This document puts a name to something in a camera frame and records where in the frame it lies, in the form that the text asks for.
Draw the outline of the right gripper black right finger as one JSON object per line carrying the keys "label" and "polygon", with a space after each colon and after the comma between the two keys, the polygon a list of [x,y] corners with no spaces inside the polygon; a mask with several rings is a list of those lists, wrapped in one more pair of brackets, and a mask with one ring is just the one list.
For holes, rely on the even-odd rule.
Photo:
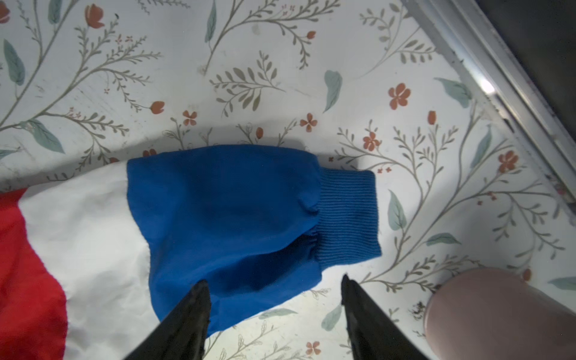
{"label": "right gripper black right finger", "polygon": [[354,360],[411,360],[426,356],[346,274],[340,285]]}

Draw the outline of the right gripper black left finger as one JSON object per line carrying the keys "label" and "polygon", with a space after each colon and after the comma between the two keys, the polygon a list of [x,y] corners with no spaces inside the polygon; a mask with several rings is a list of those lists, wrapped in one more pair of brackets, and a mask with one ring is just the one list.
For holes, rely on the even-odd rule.
{"label": "right gripper black left finger", "polygon": [[206,280],[196,283],[127,360],[196,360],[205,354],[212,303]]}

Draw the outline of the blue red white hooded jacket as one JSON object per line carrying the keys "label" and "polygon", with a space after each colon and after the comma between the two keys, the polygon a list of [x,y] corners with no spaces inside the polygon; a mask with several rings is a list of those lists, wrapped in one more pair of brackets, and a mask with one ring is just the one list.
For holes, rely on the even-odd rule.
{"label": "blue red white hooded jacket", "polygon": [[381,255],[375,176],[216,145],[1,195],[1,357],[123,359],[194,285],[207,332]]}

